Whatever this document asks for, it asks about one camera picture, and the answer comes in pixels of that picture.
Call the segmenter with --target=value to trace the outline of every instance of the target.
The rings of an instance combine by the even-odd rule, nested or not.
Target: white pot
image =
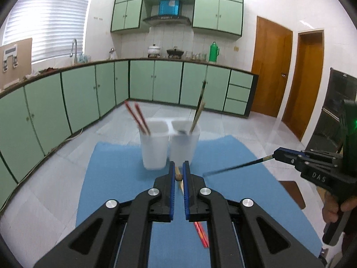
[[[160,54],[161,47],[156,46],[155,44],[153,46],[149,46],[147,48],[147,53],[148,54]]]

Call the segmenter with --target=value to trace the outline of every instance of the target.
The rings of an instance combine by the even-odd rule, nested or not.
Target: blue tablecloth
[[[245,145],[232,136],[199,141],[190,165],[191,172],[218,170],[256,159]],[[99,142],[90,159],[78,204],[76,226],[108,199],[132,200],[153,186],[155,178],[168,172],[147,171],[140,147]],[[251,198],[318,256],[321,241],[315,230],[284,187],[263,164],[207,177],[206,186],[225,198]],[[185,220],[183,196],[176,184],[174,221],[154,223],[149,254],[150,268],[210,267],[209,250],[204,249],[192,223]]]

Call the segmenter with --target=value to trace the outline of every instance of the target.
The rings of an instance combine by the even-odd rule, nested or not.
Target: green thermos
[[[208,61],[217,62],[217,56],[219,55],[219,53],[220,53],[220,49],[218,48],[216,42],[214,41],[210,48],[210,58],[208,59]]]

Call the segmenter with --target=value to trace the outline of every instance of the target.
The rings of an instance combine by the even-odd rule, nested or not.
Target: tiled floor
[[[140,103],[145,117],[186,117],[194,111],[180,107]],[[278,147],[303,150],[304,146],[276,118],[252,112],[249,119],[203,112],[200,140],[233,135],[257,157]],[[124,106],[112,111],[80,136],[66,143],[36,171],[8,205],[0,232],[18,261],[34,263],[75,227],[85,171],[98,141],[139,145],[133,119]],[[315,187],[302,179],[293,166],[270,160],[264,163],[277,180],[295,180],[306,202],[303,210],[320,238],[323,235],[322,201]]]

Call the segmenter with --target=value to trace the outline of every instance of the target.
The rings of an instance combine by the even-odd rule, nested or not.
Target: white blind
[[[18,0],[12,8],[2,44],[32,37],[32,61],[71,53],[77,39],[83,48],[88,0]]]

